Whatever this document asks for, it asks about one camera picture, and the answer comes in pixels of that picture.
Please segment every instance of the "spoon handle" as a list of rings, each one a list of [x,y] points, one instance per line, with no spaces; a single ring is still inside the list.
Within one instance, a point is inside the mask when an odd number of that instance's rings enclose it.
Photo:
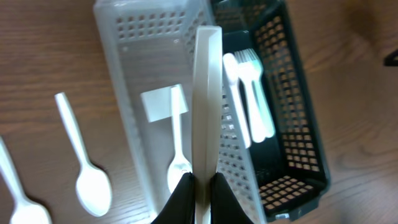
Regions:
[[[83,166],[88,163],[88,156],[72,107],[65,93],[56,94],[55,101],[57,102],[58,110],[61,114],[63,125],[67,130],[70,142],[72,143],[80,164]]]
[[[182,139],[181,139],[181,120],[180,120],[180,95],[178,87],[171,89],[172,99],[172,125],[173,125],[173,139],[174,150],[176,158],[183,158],[182,153]]]
[[[14,200],[16,202],[23,200],[25,193],[2,137],[0,137],[0,172]]]

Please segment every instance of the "black object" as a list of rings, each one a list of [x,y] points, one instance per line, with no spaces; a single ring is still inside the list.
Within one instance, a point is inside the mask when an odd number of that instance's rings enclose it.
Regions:
[[[194,224],[195,222],[195,177],[186,173],[180,179],[165,207],[152,224]]]
[[[318,207],[331,180],[285,2],[211,4],[223,28],[224,53],[253,48],[263,64],[261,83],[275,136],[252,142],[249,151],[267,221],[294,221]],[[241,98],[247,112],[242,85]]]
[[[223,174],[216,173],[210,182],[211,223],[253,224],[241,208]]]
[[[384,59],[384,66],[398,66],[398,49]]]

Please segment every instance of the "black plastic basket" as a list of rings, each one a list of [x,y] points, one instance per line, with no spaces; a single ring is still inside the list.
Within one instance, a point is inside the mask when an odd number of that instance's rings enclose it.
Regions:
[[[211,3],[224,53],[253,48],[264,66],[261,82],[276,133],[249,150],[267,221],[296,220],[318,207],[331,181],[285,2]]]

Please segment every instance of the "perforated basket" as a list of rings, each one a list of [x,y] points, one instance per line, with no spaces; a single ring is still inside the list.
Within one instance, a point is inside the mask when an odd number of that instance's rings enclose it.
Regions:
[[[170,197],[167,168],[174,156],[171,119],[149,123],[141,93],[181,84],[188,113],[182,114],[182,146],[191,162],[192,66],[199,25],[214,24],[205,0],[98,0],[95,15],[127,140],[145,203],[134,221],[153,220]],[[234,122],[230,92],[223,95],[218,170],[229,180],[251,220],[265,223],[254,169]]]
[[[253,48],[264,67],[261,82],[276,134],[252,142],[249,152],[267,221],[296,220],[318,207],[330,176],[285,2],[213,0],[212,6],[224,53]],[[221,156],[220,164],[224,173],[235,166]]]

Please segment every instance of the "fork tines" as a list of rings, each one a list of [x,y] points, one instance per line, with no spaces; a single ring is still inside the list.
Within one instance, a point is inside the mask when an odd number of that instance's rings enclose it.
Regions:
[[[238,63],[250,62],[259,60],[257,54],[253,49],[240,50],[234,53]]]

